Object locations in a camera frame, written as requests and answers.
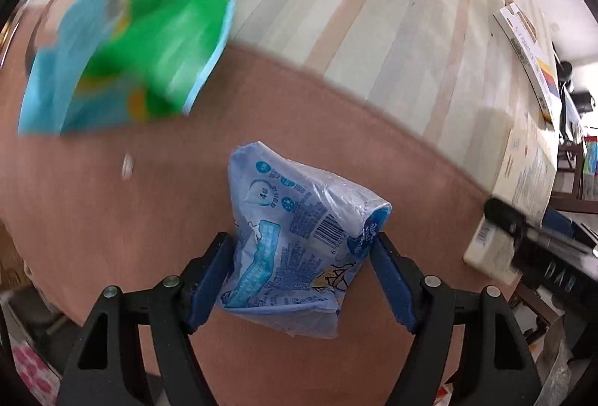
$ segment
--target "green and blue package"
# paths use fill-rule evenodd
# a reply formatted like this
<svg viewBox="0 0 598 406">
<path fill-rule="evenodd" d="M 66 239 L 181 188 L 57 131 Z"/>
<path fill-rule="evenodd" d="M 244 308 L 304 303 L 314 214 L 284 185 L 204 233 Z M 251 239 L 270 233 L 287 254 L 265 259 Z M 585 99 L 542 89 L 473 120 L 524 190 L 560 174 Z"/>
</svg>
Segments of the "green and blue package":
<svg viewBox="0 0 598 406">
<path fill-rule="evenodd" d="M 189 113 L 224 50 L 234 0 L 77 0 L 38 50 L 19 134 Z"/>
</svg>

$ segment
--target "blue snack bag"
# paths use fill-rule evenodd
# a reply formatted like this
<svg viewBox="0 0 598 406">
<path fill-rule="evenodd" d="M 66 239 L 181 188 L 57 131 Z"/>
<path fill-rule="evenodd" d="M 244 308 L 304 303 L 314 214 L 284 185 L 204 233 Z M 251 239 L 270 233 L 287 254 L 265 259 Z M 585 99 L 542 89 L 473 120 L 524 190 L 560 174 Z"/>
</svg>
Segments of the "blue snack bag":
<svg viewBox="0 0 598 406">
<path fill-rule="evenodd" d="M 232 154 L 228 182 L 238 243 L 219 306 L 291 335 L 336 337 L 345 292 L 391 205 L 261 142 Z"/>
</svg>

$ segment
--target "cardboard box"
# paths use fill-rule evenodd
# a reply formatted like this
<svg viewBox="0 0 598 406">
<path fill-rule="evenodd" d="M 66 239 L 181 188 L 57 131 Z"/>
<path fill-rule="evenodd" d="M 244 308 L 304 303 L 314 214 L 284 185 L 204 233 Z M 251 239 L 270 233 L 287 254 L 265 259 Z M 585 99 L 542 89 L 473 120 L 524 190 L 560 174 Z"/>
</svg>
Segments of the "cardboard box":
<svg viewBox="0 0 598 406">
<path fill-rule="evenodd" d="M 492 195 L 540 224 L 552 190 L 546 182 L 552 182 L 556 174 L 552 153 L 531 118 L 527 128 L 513 128 Z M 512 285 L 518 277 L 518 272 L 511 268 L 514 254 L 513 239 L 482 217 L 463 260 L 482 273 Z"/>
<path fill-rule="evenodd" d="M 537 43 L 535 28 L 512 2 L 501 8 L 494 17 L 525 68 L 544 119 L 558 127 L 562 104 L 548 58 Z"/>
<path fill-rule="evenodd" d="M 21 289 L 30 284 L 23 260 L 14 248 L 13 238 L 0 223 L 0 291 Z"/>
</svg>

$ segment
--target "brown table surface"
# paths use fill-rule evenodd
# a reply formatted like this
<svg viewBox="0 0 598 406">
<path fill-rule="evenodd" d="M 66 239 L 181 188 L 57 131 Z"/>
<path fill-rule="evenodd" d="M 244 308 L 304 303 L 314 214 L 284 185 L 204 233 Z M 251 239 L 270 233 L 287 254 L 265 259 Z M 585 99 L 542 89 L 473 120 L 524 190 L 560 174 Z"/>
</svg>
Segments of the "brown table surface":
<svg viewBox="0 0 598 406">
<path fill-rule="evenodd" d="M 73 2 L 66 1 L 66 6 Z M 552 74 L 552 39 L 536 0 L 513 0 L 529 18 Z M 50 0 L 28 0 L 43 6 Z M 493 14 L 505 0 L 236 0 L 230 38 L 384 111 L 492 192 L 510 131 L 542 129 L 529 78 Z M 62 13 L 57 10 L 55 22 Z M 546 179 L 542 189 L 552 188 Z"/>
<path fill-rule="evenodd" d="M 317 78 L 229 44 L 189 117 L 62 137 L 17 137 L 25 53 L 39 13 L 20 21 L 0 73 L 0 218 L 36 284 L 82 323 L 102 289 L 151 287 L 232 224 L 226 166 L 261 140 L 338 173 L 393 205 L 400 253 L 454 288 L 491 281 L 462 261 L 487 194 L 426 143 Z M 123 180 L 123 158 L 135 165 Z M 509 296 L 511 289 L 502 287 Z M 446 374 L 454 371 L 462 339 Z M 369 261 L 351 284 L 339 337 L 290 337 L 221 310 L 191 338 L 223 405 L 383 404 L 411 345 Z M 146 365 L 156 372 L 148 330 Z"/>
</svg>

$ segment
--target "black round object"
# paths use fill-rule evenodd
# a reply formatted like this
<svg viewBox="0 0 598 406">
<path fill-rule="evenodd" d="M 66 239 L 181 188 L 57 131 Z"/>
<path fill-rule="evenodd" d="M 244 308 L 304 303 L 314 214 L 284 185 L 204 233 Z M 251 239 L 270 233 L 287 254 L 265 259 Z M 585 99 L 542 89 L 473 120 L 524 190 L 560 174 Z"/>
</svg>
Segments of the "black round object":
<svg viewBox="0 0 598 406">
<path fill-rule="evenodd" d="M 575 81 L 573 79 L 569 79 L 566 83 L 564 83 L 564 88 L 569 94 L 571 94 L 575 90 Z"/>
<path fill-rule="evenodd" d="M 557 78 L 561 84 L 566 83 L 573 77 L 573 66 L 571 62 L 563 61 L 557 63 Z"/>
</svg>

